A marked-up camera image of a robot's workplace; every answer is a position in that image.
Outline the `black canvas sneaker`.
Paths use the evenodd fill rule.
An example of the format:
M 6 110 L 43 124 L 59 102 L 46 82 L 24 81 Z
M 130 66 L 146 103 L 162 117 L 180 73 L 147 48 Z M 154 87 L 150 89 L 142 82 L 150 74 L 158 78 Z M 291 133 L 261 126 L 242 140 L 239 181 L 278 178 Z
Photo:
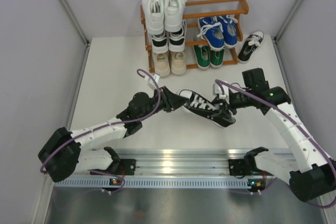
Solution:
M 240 63 L 247 63 L 252 54 L 261 46 L 264 40 L 264 33 L 261 30 L 250 34 L 245 40 L 239 54 L 238 60 Z
M 219 106 L 213 105 L 211 101 L 195 91 L 182 89 L 176 94 L 188 99 L 183 105 L 183 109 L 189 114 L 207 119 L 221 128 L 229 127 L 236 122 L 233 117 L 221 112 Z

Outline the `beige sneaker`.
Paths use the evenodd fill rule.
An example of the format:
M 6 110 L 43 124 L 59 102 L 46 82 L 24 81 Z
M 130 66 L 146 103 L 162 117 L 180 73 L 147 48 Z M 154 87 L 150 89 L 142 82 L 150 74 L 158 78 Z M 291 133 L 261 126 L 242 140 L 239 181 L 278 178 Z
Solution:
M 161 78 L 166 77 L 170 74 L 171 68 L 169 63 L 169 52 L 163 54 L 152 54 L 154 62 L 155 73 L 158 74 Z
M 175 75 L 183 75 L 186 72 L 186 52 L 171 51 L 171 72 Z

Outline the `green sneaker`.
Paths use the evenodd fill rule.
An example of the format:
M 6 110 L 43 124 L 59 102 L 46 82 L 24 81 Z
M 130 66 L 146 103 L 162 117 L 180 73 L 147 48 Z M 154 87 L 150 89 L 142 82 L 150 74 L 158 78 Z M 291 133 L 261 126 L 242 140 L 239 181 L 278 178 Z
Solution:
M 210 66 L 212 68 L 219 68 L 223 64 L 225 49 L 214 51 L 210 49 Z
M 196 58 L 197 66 L 201 70 L 206 70 L 210 67 L 210 59 L 209 59 L 209 46 L 204 45 L 194 45 L 193 46 L 194 55 Z

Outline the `black white-striped sneaker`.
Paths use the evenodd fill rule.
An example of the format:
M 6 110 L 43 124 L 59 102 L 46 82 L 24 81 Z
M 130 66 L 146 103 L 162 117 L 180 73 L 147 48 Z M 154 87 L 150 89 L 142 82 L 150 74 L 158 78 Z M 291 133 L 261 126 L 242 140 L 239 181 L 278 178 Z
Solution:
M 178 32 L 169 32 L 169 50 L 172 52 L 183 52 L 185 50 L 186 20 L 182 20 L 181 29 Z
M 151 35 L 152 42 L 152 51 L 155 54 L 164 54 L 168 52 L 169 45 L 167 42 L 167 34 L 166 31 L 161 33 L 160 35 Z

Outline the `white sneaker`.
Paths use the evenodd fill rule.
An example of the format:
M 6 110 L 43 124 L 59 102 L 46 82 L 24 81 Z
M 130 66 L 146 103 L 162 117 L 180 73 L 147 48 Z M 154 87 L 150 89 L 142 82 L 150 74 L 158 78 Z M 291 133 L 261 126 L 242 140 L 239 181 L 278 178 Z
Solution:
M 164 0 L 142 0 L 142 10 L 148 33 L 162 34 L 164 31 Z
M 164 27 L 166 31 L 175 33 L 181 29 L 186 2 L 187 0 L 164 1 Z

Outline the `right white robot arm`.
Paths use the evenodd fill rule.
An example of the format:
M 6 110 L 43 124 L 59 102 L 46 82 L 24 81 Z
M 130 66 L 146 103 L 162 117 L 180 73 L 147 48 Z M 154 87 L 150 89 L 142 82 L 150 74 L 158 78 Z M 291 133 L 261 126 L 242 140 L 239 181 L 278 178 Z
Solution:
M 244 156 L 244 167 L 253 175 L 267 172 L 285 182 L 302 202 L 335 190 L 335 160 L 314 140 L 298 117 L 281 87 L 271 88 L 261 68 L 242 73 L 245 87 L 215 80 L 213 94 L 224 119 L 238 109 L 255 107 L 271 122 L 292 152 L 295 161 L 281 159 L 269 149 L 258 147 Z

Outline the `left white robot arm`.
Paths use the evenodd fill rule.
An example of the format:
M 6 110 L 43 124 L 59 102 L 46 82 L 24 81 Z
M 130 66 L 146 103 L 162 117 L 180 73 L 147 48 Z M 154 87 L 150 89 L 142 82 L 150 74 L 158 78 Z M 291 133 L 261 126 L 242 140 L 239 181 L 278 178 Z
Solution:
M 87 170 L 113 175 L 119 170 L 120 157 L 106 143 L 135 134 L 142 128 L 143 120 L 160 111 L 173 112 L 187 101 L 161 87 L 154 91 L 153 97 L 145 92 L 136 93 L 125 110 L 102 124 L 73 131 L 61 127 L 38 153 L 41 169 L 56 183 Z

